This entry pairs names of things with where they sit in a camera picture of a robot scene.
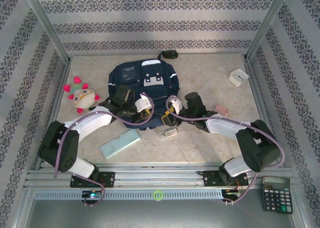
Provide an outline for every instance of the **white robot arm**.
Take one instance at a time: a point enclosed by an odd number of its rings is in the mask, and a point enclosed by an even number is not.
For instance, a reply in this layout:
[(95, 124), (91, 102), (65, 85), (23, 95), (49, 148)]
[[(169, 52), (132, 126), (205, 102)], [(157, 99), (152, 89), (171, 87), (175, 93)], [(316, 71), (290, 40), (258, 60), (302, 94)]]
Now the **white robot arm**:
[(205, 132), (221, 134), (238, 141), (241, 155), (228, 160), (219, 168), (220, 179), (225, 184), (242, 173), (251, 170), (260, 172), (281, 156), (281, 163), (283, 162), (283, 149), (263, 121), (238, 122), (225, 118), (216, 112), (207, 111), (198, 93), (187, 94), (185, 100), (187, 109), (182, 108), (181, 102), (176, 96), (169, 97), (167, 108), (169, 108), (168, 104), (171, 104), (175, 111), (177, 109), (179, 111), (175, 113), (172, 110), (169, 111), (175, 119), (168, 118), (167, 120), (170, 120), (168, 123), (178, 122), (180, 119)]
[(143, 123), (146, 123), (149, 117), (151, 118), (149, 109), (152, 106), (148, 97), (142, 93), (140, 94), (141, 98), (135, 104), (129, 104), (127, 100), (131, 96), (126, 92), (128, 89), (120, 89), (121, 94), (116, 94), (110, 102), (102, 102), (103, 106), (95, 107), (78, 119), (64, 124), (58, 121), (51, 123), (39, 148), (39, 157), (52, 166), (56, 166), (58, 162), (58, 170), (61, 172), (69, 171), (72, 174), (89, 178), (95, 170), (95, 166), (78, 156), (78, 143), (82, 139), (97, 129), (112, 123), (114, 110), (121, 117), (135, 117), (136, 121), (144, 120)]

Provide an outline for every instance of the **black strap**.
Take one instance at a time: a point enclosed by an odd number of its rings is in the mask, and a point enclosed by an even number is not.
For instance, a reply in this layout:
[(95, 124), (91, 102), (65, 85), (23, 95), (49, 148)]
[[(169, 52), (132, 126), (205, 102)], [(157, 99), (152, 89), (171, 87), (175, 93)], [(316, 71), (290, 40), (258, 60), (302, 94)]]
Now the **black strap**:
[(159, 55), (158, 55), (158, 60), (161, 60), (161, 55), (164, 53), (164, 51), (162, 51)]

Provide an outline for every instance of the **yellow plush face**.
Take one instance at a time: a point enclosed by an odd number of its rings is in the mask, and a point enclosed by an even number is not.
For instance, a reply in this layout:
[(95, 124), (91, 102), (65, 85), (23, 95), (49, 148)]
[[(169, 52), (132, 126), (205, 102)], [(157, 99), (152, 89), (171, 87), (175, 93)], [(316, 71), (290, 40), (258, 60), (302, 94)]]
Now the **yellow plush face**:
[(77, 89), (74, 92), (73, 103), (77, 108), (87, 109), (95, 103), (95, 93), (91, 89)]

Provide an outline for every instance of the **white cable tray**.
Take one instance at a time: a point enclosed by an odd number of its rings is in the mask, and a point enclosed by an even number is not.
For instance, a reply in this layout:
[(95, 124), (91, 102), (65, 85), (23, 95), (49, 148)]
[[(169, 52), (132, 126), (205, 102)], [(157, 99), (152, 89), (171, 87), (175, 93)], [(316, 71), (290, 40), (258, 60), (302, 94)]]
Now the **white cable tray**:
[[(173, 199), (222, 199), (220, 189), (206, 190), (162, 190), (163, 200)], [(78, 200), (81, 199), (81, 190), (38, 190), (35, 200)], [(154, 200), (154, 190), (108, 190), (105, 200)]]

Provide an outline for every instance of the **calculator display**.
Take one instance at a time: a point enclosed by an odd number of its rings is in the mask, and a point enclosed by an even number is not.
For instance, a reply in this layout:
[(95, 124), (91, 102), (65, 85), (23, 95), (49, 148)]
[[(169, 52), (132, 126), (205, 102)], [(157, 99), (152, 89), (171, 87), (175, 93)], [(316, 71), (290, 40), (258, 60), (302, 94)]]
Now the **calculator display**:
[(277, 183), (277, 184), (285, 184), (286, 181), (284, 179), (278, 177), (265, 177), (264, 181), (266, 183)]

